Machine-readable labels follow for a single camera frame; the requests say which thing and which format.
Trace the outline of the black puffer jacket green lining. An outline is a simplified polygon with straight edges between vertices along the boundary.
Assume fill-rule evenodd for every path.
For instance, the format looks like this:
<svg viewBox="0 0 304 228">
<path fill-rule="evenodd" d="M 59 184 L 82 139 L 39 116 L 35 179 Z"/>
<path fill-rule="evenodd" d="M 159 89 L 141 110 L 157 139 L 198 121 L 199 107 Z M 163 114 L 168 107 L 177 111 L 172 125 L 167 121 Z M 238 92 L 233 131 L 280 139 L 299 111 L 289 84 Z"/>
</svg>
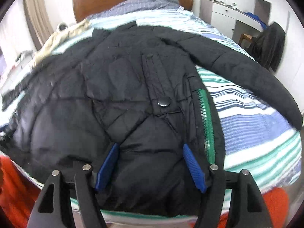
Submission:
<svg viewBox="0 0 304 228">
<path fill-rule="evenodd" d="M 6 93 L 20 93 L 1 151 L 39 182 L 77 161 L 98 163 L 114 144 L 119 157 L 100 208 L 146 215 L 196 216 L 201 190 L 183 157 L 188 145 L 210 187 L 211 162 L 224 163 L 224 135 L 197 68 L 252 91 L 294 129 L 302 116 L 292 95 L 257 62 L 201 35 L 135 22 L 96 29 L 41 61 Z"/>
</svg>

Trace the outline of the blue cloth on desk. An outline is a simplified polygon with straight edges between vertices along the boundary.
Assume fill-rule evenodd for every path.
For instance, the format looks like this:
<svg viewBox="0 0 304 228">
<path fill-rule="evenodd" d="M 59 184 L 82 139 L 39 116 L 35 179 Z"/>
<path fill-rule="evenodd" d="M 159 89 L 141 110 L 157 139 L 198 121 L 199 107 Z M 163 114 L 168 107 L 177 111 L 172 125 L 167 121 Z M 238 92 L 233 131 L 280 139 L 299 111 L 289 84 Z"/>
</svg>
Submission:
<svg viewBox="0 0 304 228">
<path fill-rule="evenodd" d="M 265 24 L 263 21 L 261 21 L 257 15 L 255 15 L 251 12 L 244 12 L 244 14 L 253 18 L 254 20 L 258 21 L 264 30 L 268 28 L 267 24 Z"/>
</svg>

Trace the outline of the beige curtain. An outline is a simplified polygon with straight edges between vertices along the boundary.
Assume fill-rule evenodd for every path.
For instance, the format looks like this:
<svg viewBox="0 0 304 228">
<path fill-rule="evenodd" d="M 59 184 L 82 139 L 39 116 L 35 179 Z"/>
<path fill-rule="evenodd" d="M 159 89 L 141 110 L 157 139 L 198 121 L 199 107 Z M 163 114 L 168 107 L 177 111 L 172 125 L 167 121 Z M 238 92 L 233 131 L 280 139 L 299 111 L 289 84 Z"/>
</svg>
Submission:
<svg viewBox="0 0 304 228">
<path fill-rule="evenodd" d="M 25 18 L 36 50 L 40 50 L 54 32 L 45 0 L 23 0 Z"/>
</svg>

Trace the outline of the beige garment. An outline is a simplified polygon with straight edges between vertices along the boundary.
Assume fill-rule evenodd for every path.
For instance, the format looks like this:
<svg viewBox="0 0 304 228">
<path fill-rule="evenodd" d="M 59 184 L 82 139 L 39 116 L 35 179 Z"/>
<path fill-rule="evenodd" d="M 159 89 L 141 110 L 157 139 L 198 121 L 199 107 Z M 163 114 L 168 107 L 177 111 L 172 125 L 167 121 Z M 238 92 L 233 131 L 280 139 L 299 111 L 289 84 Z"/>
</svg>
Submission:
<svg viewBox="0 0 304 228">
<path fill-rule="evenodd" d="M 33 67 L 38 65 L 43 59 L 48 57 L 51 52 L 57 48 L 63 42 L 74 38 L 84 31 L 87 31 L 90 27 L 90 20 L 84 19 L 83 21 L 68 27 L 60 32 L 54 32 L 49 39 L 44 43 L 42 48 L 34 53 L 33 56 Z"/>
</svg>

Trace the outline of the white desk with drawer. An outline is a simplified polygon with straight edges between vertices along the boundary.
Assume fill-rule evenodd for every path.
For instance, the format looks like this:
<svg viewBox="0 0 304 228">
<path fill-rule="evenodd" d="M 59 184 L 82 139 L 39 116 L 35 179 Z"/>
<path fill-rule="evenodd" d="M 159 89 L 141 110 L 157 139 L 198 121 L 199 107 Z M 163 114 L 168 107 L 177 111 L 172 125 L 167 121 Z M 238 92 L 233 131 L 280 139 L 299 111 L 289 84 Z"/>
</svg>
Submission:
<svg viewBox="0 0 304 228">
<path fill-rule="evenodd" d="M 200 0 L 199 17 L 234 42 L 239 42 L 243 33 L 257 36 L 263 31 L 257 20 L 212 0 Z"/>
</svg>

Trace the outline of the striped blue green bedspread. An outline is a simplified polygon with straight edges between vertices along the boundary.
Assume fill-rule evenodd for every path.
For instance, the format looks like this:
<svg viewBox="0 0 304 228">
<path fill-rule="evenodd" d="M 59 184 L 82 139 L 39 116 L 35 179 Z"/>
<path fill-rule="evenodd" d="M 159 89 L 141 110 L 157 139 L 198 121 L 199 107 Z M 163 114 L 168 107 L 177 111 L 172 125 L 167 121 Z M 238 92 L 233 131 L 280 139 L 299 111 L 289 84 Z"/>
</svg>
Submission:
<svg viewBox="0 0 304 228">
<path fill-rule="evenodd" d="M 254 60 L 214 27 L 195 17 L 193 13 L 181 9 L 137 11 L 92 19 L 87 31 L 63 42 L 49 56 L 64 53 L 79 41 L 90 38 L 96 29 L 114 30 L 132 22 L 138 26 L 161 26 L 201 35 Z M 24 65 L 22 70 L 14 74 L 6 72 L 1 77 L 1 124 L 6 128 L 24 93 L 20 93 L 6 109 L 3 108 L 2 98 L 6 93 L 14 90 L 35 67 L 33 67 L 32 59 Z M 209 166 L 216 164 L 220 169 L 232 172 L 247 168 L 262 192 L 279 185 L 292 184 L 300 175 L 300 129 L 292 128 L 276 109 L 260 100 L 252 91 L 205 68 L 198 67 L 197 72 L 215 104 L 224 135 L 224 163 L 219 166 L 211 162 Z M 203 172 L 188 145 L 183 146 L 182 153 L 195 186 L 201 190 L 202 194 L 206 193 L 212 184 L 210 187 L 203 188 Z M 102 210 L 121 216 L 146 215 Z"/>
</svg>

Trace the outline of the wooden stool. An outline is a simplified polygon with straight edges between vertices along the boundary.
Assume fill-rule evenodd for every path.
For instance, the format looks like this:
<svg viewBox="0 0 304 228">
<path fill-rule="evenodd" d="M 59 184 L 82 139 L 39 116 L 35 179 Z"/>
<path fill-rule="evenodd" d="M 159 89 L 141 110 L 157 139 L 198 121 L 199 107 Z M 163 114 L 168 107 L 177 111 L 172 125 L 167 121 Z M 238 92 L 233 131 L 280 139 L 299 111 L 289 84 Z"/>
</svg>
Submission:
<svg viewBox="0 0 304 228">
<path fill-rule="evenodd" d="M 240 35 L 238 45 L 244 49 L 247 49 L 251 45 L 252 42 L 253 42 L 253 37 L 251 35 L 242 33 Z"/>
</svg>

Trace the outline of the blue checked pillow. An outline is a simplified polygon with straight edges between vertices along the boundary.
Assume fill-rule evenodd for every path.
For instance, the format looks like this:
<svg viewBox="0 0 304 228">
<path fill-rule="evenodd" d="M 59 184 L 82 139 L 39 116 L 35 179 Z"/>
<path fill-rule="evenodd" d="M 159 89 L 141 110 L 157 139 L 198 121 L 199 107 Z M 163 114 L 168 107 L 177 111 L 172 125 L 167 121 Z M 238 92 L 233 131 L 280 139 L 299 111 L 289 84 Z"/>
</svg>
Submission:
<svg viewBox="0 0 304 228">
<path fill-rule="evenodd" d="M 86 19 L 91 20 L 98 17 L 110 17 L 145 10 L 178 9 L 180 6 L 178 0 L 126 0 L 105 11 L 94 12 Z"/>
</svg>

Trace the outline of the orange red rug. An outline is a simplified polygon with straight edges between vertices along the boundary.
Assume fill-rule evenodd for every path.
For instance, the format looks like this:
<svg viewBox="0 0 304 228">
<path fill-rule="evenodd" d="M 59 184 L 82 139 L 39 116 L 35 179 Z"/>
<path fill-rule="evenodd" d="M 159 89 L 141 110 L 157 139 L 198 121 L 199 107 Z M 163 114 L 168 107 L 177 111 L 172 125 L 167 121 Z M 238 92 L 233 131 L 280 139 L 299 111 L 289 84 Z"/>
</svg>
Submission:
<svg viewBox="0 0 304 228">
<path fill-rule="evenodd" d="M 1 210 L 13 227 L 27 226 L 39 193 L 9 157 L 1 156 Z"/>
</svg>

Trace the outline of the black clothes on chair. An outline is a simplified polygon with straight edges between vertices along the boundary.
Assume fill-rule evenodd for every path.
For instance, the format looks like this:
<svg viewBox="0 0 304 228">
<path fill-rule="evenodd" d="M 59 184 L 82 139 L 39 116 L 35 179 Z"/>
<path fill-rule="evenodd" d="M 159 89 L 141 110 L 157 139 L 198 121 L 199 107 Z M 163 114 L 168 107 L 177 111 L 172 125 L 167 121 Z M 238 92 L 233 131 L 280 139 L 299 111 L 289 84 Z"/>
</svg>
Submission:
<svg viewBox="0 0 304 228">
<path fill-rule="evenodd" d="M 265 69 L 276 72 L 281 62 L 284 45 L 285 31 L 278 23 L 273 22 L 261 34 L 253 37 L 247 53 Z"/>
</svg>

